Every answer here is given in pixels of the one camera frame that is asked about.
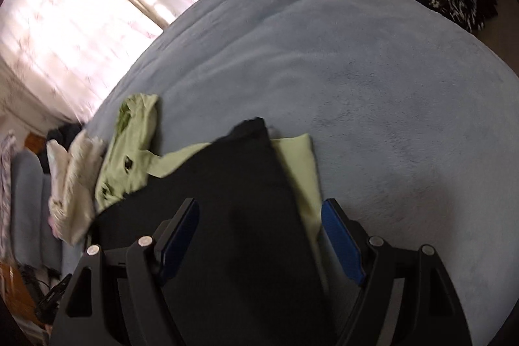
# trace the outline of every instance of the blue blanket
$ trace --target blue blanket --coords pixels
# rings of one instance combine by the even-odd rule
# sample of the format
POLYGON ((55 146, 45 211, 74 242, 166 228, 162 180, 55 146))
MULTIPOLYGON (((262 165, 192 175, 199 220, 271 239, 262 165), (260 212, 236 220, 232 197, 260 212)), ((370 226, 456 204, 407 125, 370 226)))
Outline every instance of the blue blanket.
POLYGON ((89 133, 109 141, 137 92, 162 99, 158 154, 255 116, 274 136, 310 133, 323 197, 394 246, 438 249, 475 346, 517 301, 519 80, 418 2, 200 0, 137 60, 89 133))

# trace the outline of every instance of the round metal rivet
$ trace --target round metal rivet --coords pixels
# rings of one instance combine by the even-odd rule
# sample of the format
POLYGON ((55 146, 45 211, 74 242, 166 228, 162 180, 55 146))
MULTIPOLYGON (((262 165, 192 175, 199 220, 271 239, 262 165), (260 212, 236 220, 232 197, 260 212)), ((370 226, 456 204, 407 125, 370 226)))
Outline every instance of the round metal rivet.
POLYGON ((433 247, 431 247, 431 245, 424 245, 422 247, 422 252, 425 254, 425 255, 434 255, 436 253, 436 251, 434 250, 433 247))
POLYGON ((372 236, 369 238, 369 243, 373 246, 382 246, 384 240, 380 236, 372 236))
POLYGON ((99 245, 90 245, 90 246, 88 247, 88 249, 87 249, 87 254, 90 255, 90 256, 91 256, 91 255, 95 255, 95 254, 97 254, 100 250, 101 250, 101 249, 100 249, 99 245))
POLYGON ((143 236, 139 239, 139 245, 141 246, 149 246, 153 242, 153 238, 151 236, 143 236))

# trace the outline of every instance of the cream fluffy garment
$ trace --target cream fluffy garment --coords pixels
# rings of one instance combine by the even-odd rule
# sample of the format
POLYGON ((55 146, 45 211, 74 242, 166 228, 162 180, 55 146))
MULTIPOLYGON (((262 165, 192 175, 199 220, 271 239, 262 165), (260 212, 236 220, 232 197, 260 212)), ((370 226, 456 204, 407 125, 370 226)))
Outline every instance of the cream fluffy garment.
POLYGON ((74 245, 95 217, 93 190, 102 164, 104 143, 85 130, 68 152, 55 140, 47 142, 51 175, 50 219, 54 236, 74 245))

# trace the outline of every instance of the green garment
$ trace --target green garment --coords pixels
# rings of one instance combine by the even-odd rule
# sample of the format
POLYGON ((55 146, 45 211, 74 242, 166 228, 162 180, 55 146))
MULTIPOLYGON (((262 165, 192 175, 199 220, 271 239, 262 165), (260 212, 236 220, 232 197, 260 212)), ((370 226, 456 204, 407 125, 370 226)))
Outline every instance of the green garment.
MULTIPOLYGON (((148 149, 157 124, 157 100, 155 95, 136 94, 123 102, 116 131, 95 187, 98 213, 121 201, 125 193, 144 188, 148 175, 164 178, 210 144, 193 144, 162 157, 151 153, 148 149)), ((295 138, 273 139, 271 142, 294 191, 324 284, 317 247, 321 227, 321 193, 310 136, 303 134, 295 138)))

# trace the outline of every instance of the gray-blue bedspread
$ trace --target gray-blue bedspread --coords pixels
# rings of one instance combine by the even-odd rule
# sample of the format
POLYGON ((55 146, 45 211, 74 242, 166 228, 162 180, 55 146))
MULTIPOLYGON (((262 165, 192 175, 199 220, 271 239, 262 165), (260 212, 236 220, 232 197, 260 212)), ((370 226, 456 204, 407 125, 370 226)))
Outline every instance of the gray-blue bedspread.
POLYGON ((108 141, 137 92, 162 99, 159 154, 254 116, 277 136, 310 133, 323 197, 394 246, 438 249, 475 346, 517 301, 519 80, 418 2, 200 0, 137 60, 89 133, 108 141))

